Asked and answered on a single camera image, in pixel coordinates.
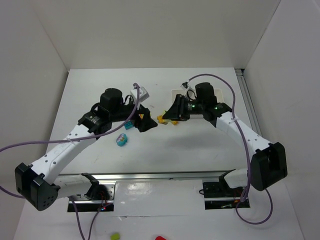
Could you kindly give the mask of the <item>yellow green lego stack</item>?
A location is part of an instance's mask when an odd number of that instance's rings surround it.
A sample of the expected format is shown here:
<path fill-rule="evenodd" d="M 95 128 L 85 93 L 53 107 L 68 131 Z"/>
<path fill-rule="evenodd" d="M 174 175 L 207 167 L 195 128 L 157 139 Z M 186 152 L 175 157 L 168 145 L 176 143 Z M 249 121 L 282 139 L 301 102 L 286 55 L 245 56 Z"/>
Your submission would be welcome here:
<path fill-rule="evenodd" d="M 159 124 L 163 124 L 163 125 L 167 125 L 168 123 L 171 123 L 172 125 L 177 126 L 177 125 L 179 124 L 178 121 L 176 121 L 176 120 L 169 120 L 169 119 L 164 119 L 164 118 L 163 118 L 163 116 L 164 116 L 164 114 L 165 114 L 166 112 L 167 112 L 167 111 L 164 110 L 161 115 L 158 115 L 158 116 L 157 116 L 156 119 L 157 119 L 158 123 L 159 123 Z"/>

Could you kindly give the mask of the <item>teal rounded lego piece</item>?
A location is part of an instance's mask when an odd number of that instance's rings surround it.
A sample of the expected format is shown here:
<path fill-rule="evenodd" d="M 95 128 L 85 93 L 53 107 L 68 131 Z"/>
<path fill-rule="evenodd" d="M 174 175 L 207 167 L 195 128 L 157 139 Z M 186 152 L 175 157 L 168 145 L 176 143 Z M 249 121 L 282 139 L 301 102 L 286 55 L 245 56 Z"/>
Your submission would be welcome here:
<path fill-rule="evenodd" d="M 119 147 L 123 147 L 127 142 L 128 142 L 128 137 L 125 133 L 121 133 L 116 139 L 116 144 Z"/>

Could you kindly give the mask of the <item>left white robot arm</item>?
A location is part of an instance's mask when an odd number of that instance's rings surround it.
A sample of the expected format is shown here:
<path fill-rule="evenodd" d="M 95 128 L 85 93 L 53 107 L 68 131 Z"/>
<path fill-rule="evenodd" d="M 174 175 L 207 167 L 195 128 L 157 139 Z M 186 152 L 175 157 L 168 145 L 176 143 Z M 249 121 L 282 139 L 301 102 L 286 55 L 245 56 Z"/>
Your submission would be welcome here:
<path fill-rule="evenodd" d="M 21 163 L 15 168 L 16 189 L 38 211 L 49 208 L 60 198 L 83 195 L 88 199 L 108 198 L 108 190 L 89 173 L 61 176 L 61 171 L 83 150 L 103 134 L 114 132 L 112 124 L 128 121 L 139 132 L 157 127 L 148 108 L 142 102 L 149 97 L 144 87 L 134 85 L 125 103 L 123 93 L 108 88 L 89 112 L 85 113 L 68 136 L 30 165 Z"/>

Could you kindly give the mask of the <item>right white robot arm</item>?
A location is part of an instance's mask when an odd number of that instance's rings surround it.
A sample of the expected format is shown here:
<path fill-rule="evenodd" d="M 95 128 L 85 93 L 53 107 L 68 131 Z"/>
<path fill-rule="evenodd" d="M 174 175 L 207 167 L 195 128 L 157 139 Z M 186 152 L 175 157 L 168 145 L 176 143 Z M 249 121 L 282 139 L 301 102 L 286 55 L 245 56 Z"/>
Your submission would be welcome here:
<path fill-rule="evenodd" d="M 249 181 L 257 191 L 264 191 L 288 175 L 284 146 L 264 139 L 233 115 L 227 104 L 218 102 L 210 83 L 203 82 L 195 86 L 194 100 L 177 94 L 162 118 L 187 121 L 191 115 L 202 115 L 206 121 L 248 151 Z"/>

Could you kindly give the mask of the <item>teal rectangular lego brick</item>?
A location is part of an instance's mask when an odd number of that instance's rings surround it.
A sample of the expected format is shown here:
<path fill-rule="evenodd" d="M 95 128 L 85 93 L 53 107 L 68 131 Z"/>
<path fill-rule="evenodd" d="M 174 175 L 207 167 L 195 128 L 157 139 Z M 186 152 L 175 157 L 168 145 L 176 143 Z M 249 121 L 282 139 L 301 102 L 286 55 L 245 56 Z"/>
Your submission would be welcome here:
<path fill-rule="evenodd" d="M 133 128 L 133 127 L 134 127 L 134 124 L 133 124 L 131 121 L 128 121 L 128 122 L 126 122 L 126 123 L 124 124 L 124 128 L 125 128 L 126 130 L 129 130 L 129 129 Z"/>

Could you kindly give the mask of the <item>white divided container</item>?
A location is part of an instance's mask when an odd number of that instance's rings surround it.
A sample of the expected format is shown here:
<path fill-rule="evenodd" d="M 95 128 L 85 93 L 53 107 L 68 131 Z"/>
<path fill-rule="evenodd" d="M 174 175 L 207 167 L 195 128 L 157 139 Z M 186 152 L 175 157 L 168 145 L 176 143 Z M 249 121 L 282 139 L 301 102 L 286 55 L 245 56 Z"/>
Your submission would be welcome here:
<path fill-rule="evenodd" d="M 224 102 L 224 97 L 223 97 L 223 93 L 222 90 L 219 88 L 214 88 L 214 95 L 217 98 L 217 102 L 218 103 L 222 103 Z M 171 91 L 171 102 L 173 103 L 175 101 L 176 95 L 181 94 L 184 96 L 187 96 L 187 91 L 184 89 L 173 89 Z M 188 96 L 191 97 L 193 100 L 196 98 L 197 94 L 196 91 L 193 88 L 190 88 L 188 91 Z"/>

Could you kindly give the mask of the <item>red object foreground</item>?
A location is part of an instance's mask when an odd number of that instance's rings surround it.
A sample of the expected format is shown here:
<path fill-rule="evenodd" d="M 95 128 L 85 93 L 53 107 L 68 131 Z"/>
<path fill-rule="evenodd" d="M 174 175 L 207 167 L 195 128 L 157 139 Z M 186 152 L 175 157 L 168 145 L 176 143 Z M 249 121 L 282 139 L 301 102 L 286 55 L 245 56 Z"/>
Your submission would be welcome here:
<path fill-rule="evenodd" d="M 163 235 L 157 235 L 154 239 L 155 240 L 167 240 L 167 238 Z"/>

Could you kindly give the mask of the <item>lime green lego foreground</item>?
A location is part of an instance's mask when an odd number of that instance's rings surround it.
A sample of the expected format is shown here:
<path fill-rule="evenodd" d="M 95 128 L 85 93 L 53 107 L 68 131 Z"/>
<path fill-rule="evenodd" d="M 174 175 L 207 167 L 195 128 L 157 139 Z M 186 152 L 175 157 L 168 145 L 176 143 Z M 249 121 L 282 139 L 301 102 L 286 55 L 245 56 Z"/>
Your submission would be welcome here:
<path fill-rule="evenodd" d="M 120 240 L 121 236 L 118 232 L 116 233 L 113 233 L 111 236 L 110 236 L 110 240 Z"/>

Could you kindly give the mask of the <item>aluminium rail right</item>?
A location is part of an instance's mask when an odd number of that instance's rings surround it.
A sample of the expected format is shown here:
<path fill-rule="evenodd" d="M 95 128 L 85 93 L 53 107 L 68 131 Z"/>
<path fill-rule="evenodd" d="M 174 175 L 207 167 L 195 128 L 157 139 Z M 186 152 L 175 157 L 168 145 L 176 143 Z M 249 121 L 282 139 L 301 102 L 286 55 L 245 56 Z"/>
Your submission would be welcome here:
<path fill-rule="evenodd" d="M 258 123 L 258 118 L 256 115 L 256 111 L 253 105 L 253 101 L 249 92 L 249 88 L 244 76 L 244 69 L 241 68 L 235 68 L 235 74 L 239 83 L 240 91 L 244 100 L 244 104 L 248 113 L 249 121 L 251 124 L 252 129 L 258 133 L 258 135 L 261 135 L 261 129 Z"/>

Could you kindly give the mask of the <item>aluminium rail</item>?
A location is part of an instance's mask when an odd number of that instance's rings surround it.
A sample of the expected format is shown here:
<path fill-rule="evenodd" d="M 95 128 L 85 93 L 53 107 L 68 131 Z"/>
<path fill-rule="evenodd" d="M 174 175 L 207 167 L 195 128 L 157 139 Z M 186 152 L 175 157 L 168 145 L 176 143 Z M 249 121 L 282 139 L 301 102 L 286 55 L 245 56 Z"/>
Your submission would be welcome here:
<path fill-rule="evenodd" d="M 261 129 L 258 123 L 258 118 L 256 115 L 256 111 L 253 105 L 253 101 L 249 92 L 249 88 L 244 76 L 244 69 L 241 68 L 235 68 L 235 74 L 239 83 L 240 91 L 244 100 L 244 104 L 248 113 L 249 121 L 251 124 L 252 129 L 258 133 L 258 135 L 261 135 Z"/>
<path fill-rule="evenodd" d="M 218 171 L 186 171 L 186 172 L 142 172 L 142 173 L 98 173 L 91 174 L 97 180 L 174 180 L 174 179 L 213 179 L 232 170 Z"/>

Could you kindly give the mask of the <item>aluminium rail front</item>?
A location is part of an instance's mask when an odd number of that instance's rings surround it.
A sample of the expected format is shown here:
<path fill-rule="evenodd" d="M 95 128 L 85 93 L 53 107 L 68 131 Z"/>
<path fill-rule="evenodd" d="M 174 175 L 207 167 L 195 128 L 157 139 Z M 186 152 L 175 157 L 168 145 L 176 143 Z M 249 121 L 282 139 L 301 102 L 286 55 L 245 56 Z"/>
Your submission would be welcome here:
<path fill-rule="evenodd" d="M 174 179 L 213 179 L 232 170 L 218 171 L 186 171 L 186 172 L 142 172 L 142 173 L 98 173 L 91 174 L 97 180 L 174 180 Z"/>

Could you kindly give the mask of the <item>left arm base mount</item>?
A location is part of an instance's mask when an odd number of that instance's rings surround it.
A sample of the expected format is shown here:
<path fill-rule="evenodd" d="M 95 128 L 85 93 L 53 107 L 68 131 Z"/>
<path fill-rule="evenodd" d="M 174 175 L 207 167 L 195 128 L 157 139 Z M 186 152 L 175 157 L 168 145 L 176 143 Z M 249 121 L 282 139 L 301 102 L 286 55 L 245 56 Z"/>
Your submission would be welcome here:
<path fill-rule="evenodd" d="M 99 185 L 94 196 L 80 195 L 73 196 L 74 203 L 79 213 L 93 213 L 102 208 L 101 212 L 114 211 L 116 183 L 105 181 Z"/>

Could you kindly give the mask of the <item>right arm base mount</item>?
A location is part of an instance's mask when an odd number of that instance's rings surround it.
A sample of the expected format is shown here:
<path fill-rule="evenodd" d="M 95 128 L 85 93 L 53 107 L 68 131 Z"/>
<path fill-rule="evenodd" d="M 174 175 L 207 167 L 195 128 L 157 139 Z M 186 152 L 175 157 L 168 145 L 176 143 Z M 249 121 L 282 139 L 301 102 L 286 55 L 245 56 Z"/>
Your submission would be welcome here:
<path fill-rule="evenodd" d="M 203 182 L 202 189 L 198 191 L 204 197 L 206 210 L 225 210 L 239 208 L 250 208 L 249 200 L 241 203 L 242 187 L 229 188 L 220 182 Z"/>

